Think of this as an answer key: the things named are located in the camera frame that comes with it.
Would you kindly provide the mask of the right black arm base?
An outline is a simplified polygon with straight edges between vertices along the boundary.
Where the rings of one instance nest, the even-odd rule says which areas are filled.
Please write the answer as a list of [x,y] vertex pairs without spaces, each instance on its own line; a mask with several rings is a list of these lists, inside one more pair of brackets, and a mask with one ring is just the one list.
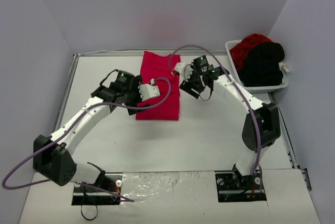
[[247,176],[241,184],[233,178],[232,172],[215,173],[217,197],[220,203],[243,203],[267,201],[260,173]]

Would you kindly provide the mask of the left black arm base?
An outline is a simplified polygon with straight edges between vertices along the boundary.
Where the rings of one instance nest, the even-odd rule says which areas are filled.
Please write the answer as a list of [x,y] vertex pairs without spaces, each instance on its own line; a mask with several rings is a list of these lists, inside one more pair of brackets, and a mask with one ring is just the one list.
[[[104,183],[101,187],[106,191],[120,194],[120,187],[116,186],[116,181],[122,182],[122,174],[106,174],[110,182]],[[120,204],[120,197],[116,197],[107,192],[97,190],[84,185],[75,184],[72,193],[72,206],[112,206]]]

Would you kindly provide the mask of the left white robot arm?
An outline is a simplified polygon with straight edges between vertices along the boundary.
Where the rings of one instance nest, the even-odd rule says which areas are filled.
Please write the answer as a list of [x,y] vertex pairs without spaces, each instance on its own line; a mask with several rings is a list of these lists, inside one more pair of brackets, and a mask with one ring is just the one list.
[[92,191],[101,191],[105,187],[105,172],[97,165],[75,162],[72,155],[86,135],[117,105],[129,106],[130,115],[137,112],[134,107],[141,101],[140,85],[140,75],[125,71],[118,71],[115,81],[108,87],[100,83],[65,125],[48,137],[39,135],[35,139],[33,169],[59,186],[69,182],[85,183]]

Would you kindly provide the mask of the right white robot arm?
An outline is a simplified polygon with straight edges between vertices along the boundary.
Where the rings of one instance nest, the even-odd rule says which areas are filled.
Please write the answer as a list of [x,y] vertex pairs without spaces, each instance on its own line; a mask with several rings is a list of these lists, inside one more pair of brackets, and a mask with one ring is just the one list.
[[183,79],[181,90],[199,98],[208,87],[244,116],[241,138],[245,147],[233,166],[232,182],[236,188],[246,188],[262,156],[281,135],[278,107],[256,98],[228,70],[209,64],[204,55],[191,63],[177,63],[173,71]]

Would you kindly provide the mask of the white plastic laundry basket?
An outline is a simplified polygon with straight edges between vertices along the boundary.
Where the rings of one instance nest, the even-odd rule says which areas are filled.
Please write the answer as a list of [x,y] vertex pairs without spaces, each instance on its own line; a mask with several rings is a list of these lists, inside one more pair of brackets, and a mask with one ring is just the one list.
[[237,69],[235,67],[235,64],[233,62],[232,56],[231,56],[231,49],[233,47],[235,47],[237,44],[239,44],[241,42],[241,40],[231,40],[231,41],[227,41],[225,43],[225,48],[226,48],[226,52],[227,52],[227,56],[229,59],[229,62],[231,64],[231,75],[234,77],[234,79],[236,80],[236,82],[238,82],[243,88],[245,88],[247,91],[249,91],[250,93],[265,93],[265,92],[273,92],[275,90],[278,89],[283,89],[286,88],[288,86],[288,79],[287,79],[287,73],[285,71],[283,72],[283,78],[282,78],[282,82],[279,85],[272,85],[272,86],[253,86],[253,87],[246,87],[244,86],[243,82],[240,80],[239,76],[238,76],[238,72]]

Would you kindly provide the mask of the dark red t shirt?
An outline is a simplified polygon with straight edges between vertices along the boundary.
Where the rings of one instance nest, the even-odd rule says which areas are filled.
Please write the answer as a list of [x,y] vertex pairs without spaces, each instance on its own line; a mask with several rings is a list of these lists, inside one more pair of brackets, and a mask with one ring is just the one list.
[[260,45],[261,43],[272,42],[272,40],[264,35],[254,33],[248,35],[241,40],[240,43],[236,44],[233,48],[229,50],[231,58],[236,67],[237,71],[242,70],[244,66],[244,60],[247,58],[249,51]]

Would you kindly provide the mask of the black t shirt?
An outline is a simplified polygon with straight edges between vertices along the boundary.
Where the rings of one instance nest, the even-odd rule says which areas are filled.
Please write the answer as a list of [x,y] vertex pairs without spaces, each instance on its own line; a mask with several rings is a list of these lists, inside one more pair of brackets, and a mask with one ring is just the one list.
[[238,71],[242,84],[245,87],[280,85],[283,73],[279,63],[284,57],[283,47],[276,42],[264,42],[253,47]]

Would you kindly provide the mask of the white garment piece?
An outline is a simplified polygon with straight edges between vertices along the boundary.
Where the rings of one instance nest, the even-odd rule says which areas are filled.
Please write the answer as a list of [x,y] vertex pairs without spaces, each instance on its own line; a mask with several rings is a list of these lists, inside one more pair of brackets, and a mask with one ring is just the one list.
[[284,62],[279,62],[278,67],[282,72],[285,72],[285,73],[290,72],[290,70],[288,69],[288,67],[286,66],[286,64]]

